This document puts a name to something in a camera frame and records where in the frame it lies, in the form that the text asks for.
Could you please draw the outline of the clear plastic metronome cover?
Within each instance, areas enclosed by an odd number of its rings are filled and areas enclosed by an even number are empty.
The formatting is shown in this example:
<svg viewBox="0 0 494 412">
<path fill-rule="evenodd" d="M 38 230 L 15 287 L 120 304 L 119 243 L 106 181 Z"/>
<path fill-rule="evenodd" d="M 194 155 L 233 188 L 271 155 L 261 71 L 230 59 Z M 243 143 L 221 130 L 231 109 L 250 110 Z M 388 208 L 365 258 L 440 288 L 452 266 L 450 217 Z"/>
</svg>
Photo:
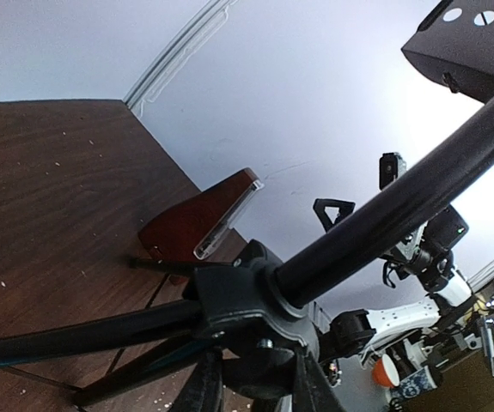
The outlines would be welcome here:
<svg viewBox="0 0 494 412">
<path fill-rule="evenodd" d="M 235 222 L 241 217 L 244 208 L 252 200 L 254 194 L 264 188 L 264 184 L 259 178 L 255 178 L 247 184 L 247 188 L 241 191 L 235 200 L 232 200 L 216 225 L 203 237 L 193 250 L 193 255 L 199 260 L 210 257 L 222 244 L 224 238 L 234 227 Z"/>
</svg>

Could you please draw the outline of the right aluminium corner post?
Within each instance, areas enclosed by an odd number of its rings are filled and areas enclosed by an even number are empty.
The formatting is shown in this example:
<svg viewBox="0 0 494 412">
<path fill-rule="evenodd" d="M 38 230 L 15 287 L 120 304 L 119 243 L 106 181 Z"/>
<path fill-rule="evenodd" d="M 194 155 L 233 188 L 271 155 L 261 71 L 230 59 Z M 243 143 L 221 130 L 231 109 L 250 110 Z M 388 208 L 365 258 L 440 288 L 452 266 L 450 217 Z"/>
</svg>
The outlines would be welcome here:
<svg viewBox="0 0 494 412">
<path fill-rule="evenodd" d="M 172 38 L 134 83 L 124 103 L 137 117 L 154 103 L 166 86 L 228 21 L 236 1 L 208 1 Z"/>
</svg>

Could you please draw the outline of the orange white cup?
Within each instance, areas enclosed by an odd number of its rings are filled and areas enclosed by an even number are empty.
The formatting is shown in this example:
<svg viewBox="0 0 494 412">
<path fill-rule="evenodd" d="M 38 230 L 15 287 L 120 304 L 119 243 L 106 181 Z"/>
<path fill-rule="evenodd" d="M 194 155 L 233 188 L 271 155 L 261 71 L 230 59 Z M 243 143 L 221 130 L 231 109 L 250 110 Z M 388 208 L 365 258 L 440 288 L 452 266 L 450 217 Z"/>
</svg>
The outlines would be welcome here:
<svg viewBox="0 0 494 412">
<path fill-rule="evenodd" d="M 394 388 L 399 385 L 399 372 L 389 355 L 384 354 L 375 363 L 372 370 L 372 379 L 377 385 L 386 388 Z"/>
</svg>

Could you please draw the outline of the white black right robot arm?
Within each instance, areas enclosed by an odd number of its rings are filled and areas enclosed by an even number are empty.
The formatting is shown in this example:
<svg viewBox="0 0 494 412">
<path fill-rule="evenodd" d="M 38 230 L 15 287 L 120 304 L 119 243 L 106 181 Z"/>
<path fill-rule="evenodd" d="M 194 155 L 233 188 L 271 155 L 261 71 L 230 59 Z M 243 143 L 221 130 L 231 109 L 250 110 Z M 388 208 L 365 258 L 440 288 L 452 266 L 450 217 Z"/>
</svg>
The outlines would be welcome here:
<svg viewBox="0 0 494 412">
<path fill-rule="evenodd" d="M 319 334 L 319 363 L 327 367 L 340 359 L 363 355 L 369 349 L 385 348 L 416 330 L 442 332 L 456 322 L 475 302 L 473 289 L 454 264 L 453 247 L 469 226 L 448 205 L 436 216 L 409 233 L 381 255 L 382 281 L 395 288 L 389 275 L 401 280 L 414 276 L 425 296 L 411 304 L 389 309 L 358 309 L 342 312 Z"/>
</svg>

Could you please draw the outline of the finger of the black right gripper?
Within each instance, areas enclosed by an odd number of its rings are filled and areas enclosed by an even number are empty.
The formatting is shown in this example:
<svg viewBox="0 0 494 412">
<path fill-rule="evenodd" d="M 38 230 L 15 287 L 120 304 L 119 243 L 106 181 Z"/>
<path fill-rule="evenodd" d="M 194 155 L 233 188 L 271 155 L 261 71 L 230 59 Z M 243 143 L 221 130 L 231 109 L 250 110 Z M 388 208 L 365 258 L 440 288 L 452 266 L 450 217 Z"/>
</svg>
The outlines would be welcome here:
<svg viewBox="0 0 494 412">
<path fill-rule="evenodd" d="M 313 211 L 326 233 L 351 215 L 354 209 L 354 202 L 331 198 L 316 198 L 313 204 Z"/>
</svg>

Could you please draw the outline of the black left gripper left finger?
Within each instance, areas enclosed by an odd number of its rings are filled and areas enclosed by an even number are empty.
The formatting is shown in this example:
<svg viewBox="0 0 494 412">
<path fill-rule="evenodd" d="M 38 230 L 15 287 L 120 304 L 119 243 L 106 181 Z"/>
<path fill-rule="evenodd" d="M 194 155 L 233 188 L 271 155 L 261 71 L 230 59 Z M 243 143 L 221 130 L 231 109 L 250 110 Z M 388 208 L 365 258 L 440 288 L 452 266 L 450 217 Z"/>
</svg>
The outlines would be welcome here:
<svg viewBox="0 0 494 412">
<path fill-rule="evenodd" d="M 223 346 L 217 343 L 200 356 L 177 397 L 178 412 L 223 410 Z"/>
</svg>

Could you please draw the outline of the black music stand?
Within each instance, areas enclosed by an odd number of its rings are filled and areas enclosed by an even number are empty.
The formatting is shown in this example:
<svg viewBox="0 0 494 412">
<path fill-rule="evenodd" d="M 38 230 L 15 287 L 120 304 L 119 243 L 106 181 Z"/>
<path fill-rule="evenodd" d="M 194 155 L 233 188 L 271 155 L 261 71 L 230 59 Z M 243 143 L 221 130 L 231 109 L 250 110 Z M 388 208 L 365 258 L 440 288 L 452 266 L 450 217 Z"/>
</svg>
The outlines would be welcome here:
<svg viewBox="0 0 494 412">
<path fill-rule="evenodd" d="M 296 349 L 309 351 L 328 381 L 308 305 L 380 258 L 494 166 L 494 1 L 440 2 L 402 51 L 426 78 L 481 103 L 411 170 L 284 263 L 261 252 L 236 264 L 196 266 L 182 300 L 0 338 L 0 367 L 154 343 L 79 390 L 74 404 L 80 407 L 193 370 L 217 343 L 223 346 L 223 388 L 258 405 L 292 399 Z"/>
</svg>

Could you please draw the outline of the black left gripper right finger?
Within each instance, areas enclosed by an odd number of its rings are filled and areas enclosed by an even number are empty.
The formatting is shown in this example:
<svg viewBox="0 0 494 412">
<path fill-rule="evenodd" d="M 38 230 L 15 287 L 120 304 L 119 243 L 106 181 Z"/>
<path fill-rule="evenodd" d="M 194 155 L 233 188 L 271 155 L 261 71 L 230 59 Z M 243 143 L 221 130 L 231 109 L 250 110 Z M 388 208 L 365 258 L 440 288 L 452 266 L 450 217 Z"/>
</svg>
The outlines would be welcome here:
<svg viewBox="0 0 494 412">
<path fill-rule="evenodd" d="M 318 362 L 309 351 L 295 350 L 292 412 L 344 412 Z"/>
</svg>

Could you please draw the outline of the blue patterned mug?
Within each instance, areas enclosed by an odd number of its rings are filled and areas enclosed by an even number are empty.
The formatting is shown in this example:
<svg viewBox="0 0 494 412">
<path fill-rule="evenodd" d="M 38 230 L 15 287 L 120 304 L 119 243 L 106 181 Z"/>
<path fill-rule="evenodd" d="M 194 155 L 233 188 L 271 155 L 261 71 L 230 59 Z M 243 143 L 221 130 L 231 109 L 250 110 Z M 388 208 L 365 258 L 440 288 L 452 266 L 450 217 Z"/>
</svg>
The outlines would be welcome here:
<svg viewBox="0 0 494 412">
<path fill-rule="evenodd" d="M 427 365 L 402 379 L 397 387 L 390 389 L 387 399 L 389 402 L 408 401 L 437 389 L 442 382 L 442 373 L 436 367 Z"/>
</svg>

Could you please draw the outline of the red wooden metronome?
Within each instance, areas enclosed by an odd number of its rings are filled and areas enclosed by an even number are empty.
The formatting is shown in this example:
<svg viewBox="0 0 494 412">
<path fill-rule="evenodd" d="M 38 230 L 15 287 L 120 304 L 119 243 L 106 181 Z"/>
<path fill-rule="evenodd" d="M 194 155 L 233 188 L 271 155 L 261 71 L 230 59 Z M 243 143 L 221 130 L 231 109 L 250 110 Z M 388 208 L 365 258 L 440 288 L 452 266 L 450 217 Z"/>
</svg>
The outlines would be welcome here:
<svg viewBox="0 0 494 412">
<path fill-rule="evenodd" d="M 144 263 L 169 274 L 173 285 L 187 282 L 191 269 L 206 261 L 193 255 L 194 248 L 255 178 L 259 177 L 251 168 L 243 168 L 154 217 L 138 232 L 139 241 L 149 254 Z"/>
</svg>

